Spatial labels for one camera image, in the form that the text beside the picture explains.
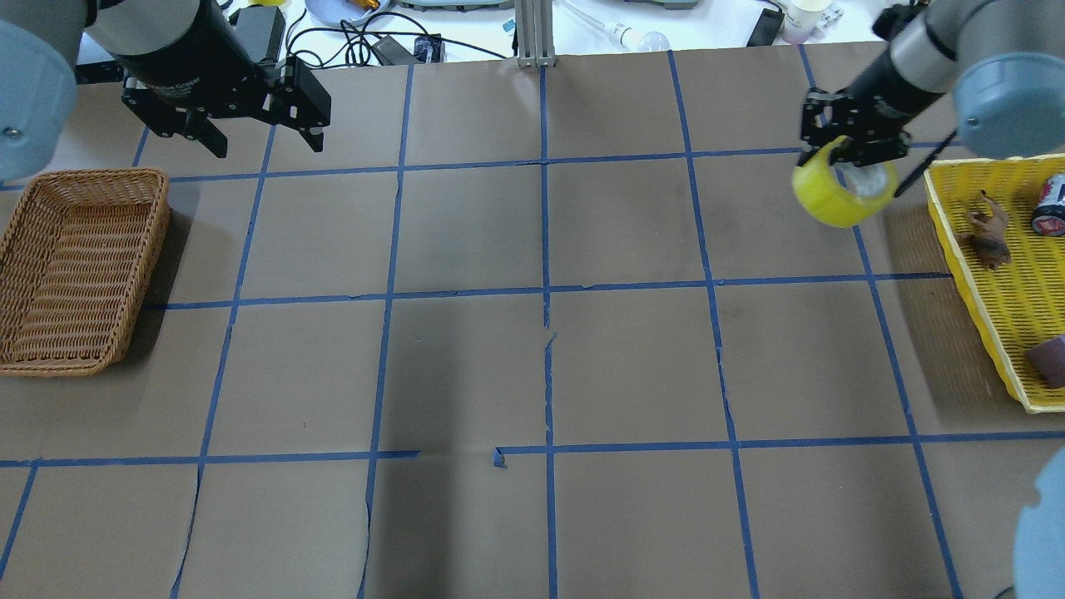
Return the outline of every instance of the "metal post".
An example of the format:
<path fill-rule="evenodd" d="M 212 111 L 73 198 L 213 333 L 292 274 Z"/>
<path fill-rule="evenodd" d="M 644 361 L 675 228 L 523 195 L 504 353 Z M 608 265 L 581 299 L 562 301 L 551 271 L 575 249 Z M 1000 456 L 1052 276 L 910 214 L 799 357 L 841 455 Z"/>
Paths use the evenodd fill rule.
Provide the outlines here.
<path fill-rule="evenodd" d="M 551 0 L 515 0 L 518 66 L 555 66 Z"/>

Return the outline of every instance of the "yellow bin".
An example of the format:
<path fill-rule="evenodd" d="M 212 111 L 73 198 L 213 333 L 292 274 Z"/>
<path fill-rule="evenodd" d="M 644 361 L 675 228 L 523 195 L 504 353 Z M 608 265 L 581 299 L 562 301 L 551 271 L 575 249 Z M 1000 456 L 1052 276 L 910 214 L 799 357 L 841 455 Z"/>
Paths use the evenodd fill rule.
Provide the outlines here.
<path fill-rule="evenodd" d="M 1025 357 L 1065 333 L 1065 238 L 1038 236 L 1030 224 L 1044 182 L 1058 173 L 1065 173 L 1065 155 L 947 160 L 924 174 L 929 210 L 957 290 L 999 376 L 1029 414 L 1065 411 L 1065 389 L 1048 388 Z M 969 211 L 988 211 L 980 190 L 1010 213 L 1013 263 L 997 271 L 981 266 L 968 244 L 954 239 L 955 232 L 972 230 Z"/>

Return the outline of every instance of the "white cup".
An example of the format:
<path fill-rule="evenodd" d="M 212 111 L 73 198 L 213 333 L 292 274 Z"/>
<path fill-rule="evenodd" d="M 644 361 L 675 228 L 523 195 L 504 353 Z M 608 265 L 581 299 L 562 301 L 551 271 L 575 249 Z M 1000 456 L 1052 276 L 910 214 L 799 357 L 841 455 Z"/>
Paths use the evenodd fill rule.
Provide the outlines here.
<path fill-rule="evenodd" d="M 821 13 L 832 0 L 786 0 L 784 2 L 784 27 L 781 38 L 788 44 L 802 44 L 809 39 Z"/>

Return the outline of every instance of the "roll of yellow tape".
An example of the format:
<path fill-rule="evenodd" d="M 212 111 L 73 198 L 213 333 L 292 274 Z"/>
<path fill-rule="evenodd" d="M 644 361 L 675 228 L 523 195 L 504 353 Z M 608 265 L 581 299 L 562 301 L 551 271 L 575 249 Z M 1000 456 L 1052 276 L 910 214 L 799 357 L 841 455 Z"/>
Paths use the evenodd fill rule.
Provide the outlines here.
<path fill-rule="evenodd" d="M 857 193 L 839 184 L 836 167 L 829 164 L 829 156 L 845 139 L 836 137 L 806 164 L 796 166 L 791 172 L 791 191 L 799 204 L 810 216 L 840 228 L 853 227 L 882 210 L 895 197 L 895 190 L 899 187 L 898 172 L 890 162 L 861 169 L 850 166 L 848 176 L 861 173 L 865 179 L 855 185 Z"/>

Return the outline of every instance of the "brown wicker basket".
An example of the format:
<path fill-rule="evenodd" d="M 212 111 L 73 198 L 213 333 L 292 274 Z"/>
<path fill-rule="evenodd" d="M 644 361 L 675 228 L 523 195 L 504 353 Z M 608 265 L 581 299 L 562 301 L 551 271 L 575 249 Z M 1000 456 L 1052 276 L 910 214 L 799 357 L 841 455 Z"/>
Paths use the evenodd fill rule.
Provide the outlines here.
<path fill-rule="evenodd" d="M 0 240 L 0 375 L 84 376 L 126 356 L 169 223 L 153 168 L 34 178 Z"/>

